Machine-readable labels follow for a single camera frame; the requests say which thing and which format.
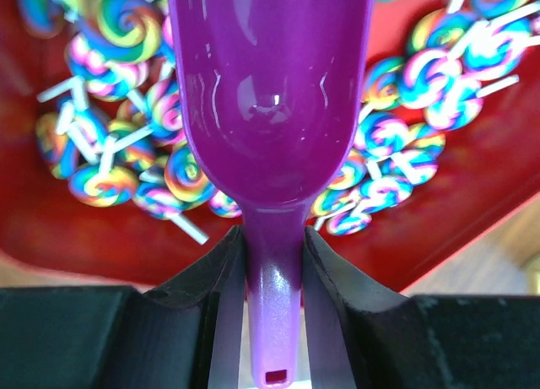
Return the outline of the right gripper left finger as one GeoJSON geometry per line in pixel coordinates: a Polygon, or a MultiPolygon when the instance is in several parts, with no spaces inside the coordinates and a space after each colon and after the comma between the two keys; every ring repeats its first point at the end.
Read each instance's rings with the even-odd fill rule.
{"type": "Polygon", "coordinates": [[[3,289],[4,388],[235,388],[245,262],[240,227],[147,291],[3,289]]]}

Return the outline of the red box of lollipops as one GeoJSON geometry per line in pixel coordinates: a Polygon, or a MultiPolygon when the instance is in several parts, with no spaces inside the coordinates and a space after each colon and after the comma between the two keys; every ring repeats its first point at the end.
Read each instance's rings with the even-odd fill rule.
{"type": "MultiPolygon", "coordinates": [[[[155,285],[206,253],[173,224],[131,203],[93,208],[55,179],[35,146],[43,89],[68,71],[68,33],[30,35],[16,0],[1,0],[1,250],[45,273],[155,285]]],[[[480,115],[450,132],[435,177],[355,235],[328,236],[340,255],[402,290],[432,268],[464,260],[509,291],[491,262],[519,267],[539,251],[539,50],[516,68],[518,84],[490,95],[480,115]]]]}

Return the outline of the purple plastic scoop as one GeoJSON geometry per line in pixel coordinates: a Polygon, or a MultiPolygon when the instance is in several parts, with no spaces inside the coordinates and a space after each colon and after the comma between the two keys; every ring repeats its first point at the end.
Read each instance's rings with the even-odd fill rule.
{"type": "Polygon", "coordinates": [[[169,0],[183,121],[240,207],[251,373],[294,380],[305,222],[352,144],[373,0],[169,0]]]}

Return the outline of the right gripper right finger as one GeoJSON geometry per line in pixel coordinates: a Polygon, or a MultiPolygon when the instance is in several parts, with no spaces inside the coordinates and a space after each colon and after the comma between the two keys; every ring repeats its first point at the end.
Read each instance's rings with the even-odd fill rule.
{"type": "Polygon", "coordinates": [[[314,388],[536,388],[539,299],[399,294],[305,232],[314,388]]]}

